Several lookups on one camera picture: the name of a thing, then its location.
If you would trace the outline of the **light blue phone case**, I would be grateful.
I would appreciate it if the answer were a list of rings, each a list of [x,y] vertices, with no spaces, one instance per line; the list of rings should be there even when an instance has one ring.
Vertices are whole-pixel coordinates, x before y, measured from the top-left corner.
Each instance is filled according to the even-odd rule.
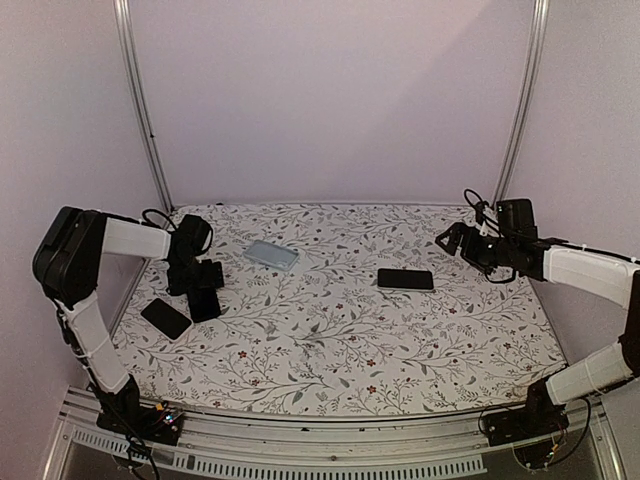
[[[294,250],[262,240],[255,240],[243,255],[251,261],[281,271],[289,271],[299,258],[299,253]]]

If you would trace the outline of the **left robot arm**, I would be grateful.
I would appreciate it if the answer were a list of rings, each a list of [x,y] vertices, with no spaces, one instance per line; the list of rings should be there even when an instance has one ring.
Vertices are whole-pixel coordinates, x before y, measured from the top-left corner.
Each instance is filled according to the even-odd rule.
[[[54,303],[65,341],[97,395],[113,401],[109,415],[128,434],[141,433],[149,415],[137,403],[136,381],[120,361],[102,317],[102,259],[119,255],[165,262],[168,294],[185,297],[188,323],[200,323],[221,314],[217,291],[224,285],[222,266],[205,256],[212,240],[212,226],[196,215],[163,228],[147,218],[64,206],[36,250],[33,275]]]

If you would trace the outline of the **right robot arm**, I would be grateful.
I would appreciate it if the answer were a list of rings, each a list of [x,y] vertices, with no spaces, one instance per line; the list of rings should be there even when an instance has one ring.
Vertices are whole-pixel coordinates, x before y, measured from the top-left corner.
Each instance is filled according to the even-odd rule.
[[[537,436],[552,424],[563,405],[593,393],[604,394],[639,377],[639,260],[596,252],[537,235],[534,226],[501,226],[489,234],[483,226],[458,222],[436,237],[450,255],[460,255],[485,275],[499,267],[537,283],[546,311],[568,313],[575,327],[578,300],[587,302],[587,318],[612,313],[619,336],[608,333],[596,348],[564,369],[528,387],[517,427]]]

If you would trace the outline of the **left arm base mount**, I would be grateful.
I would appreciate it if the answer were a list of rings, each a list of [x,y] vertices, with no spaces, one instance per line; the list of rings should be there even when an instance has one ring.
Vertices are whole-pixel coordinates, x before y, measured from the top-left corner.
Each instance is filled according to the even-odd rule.
[[[104,404],[97,426],[144,441],[176,446],[181,436],[184,412],[168,407],[123,407]]]

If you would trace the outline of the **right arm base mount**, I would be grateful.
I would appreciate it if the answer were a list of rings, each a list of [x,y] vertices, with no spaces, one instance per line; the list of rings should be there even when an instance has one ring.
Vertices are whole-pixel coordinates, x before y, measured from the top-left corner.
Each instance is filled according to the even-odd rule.
[[[569,420],[563,409],[532,414],[526,407],[482,412],[478,429],[491,447],[511,445],[516,461],[528,470],[547,468],[565,440]]]

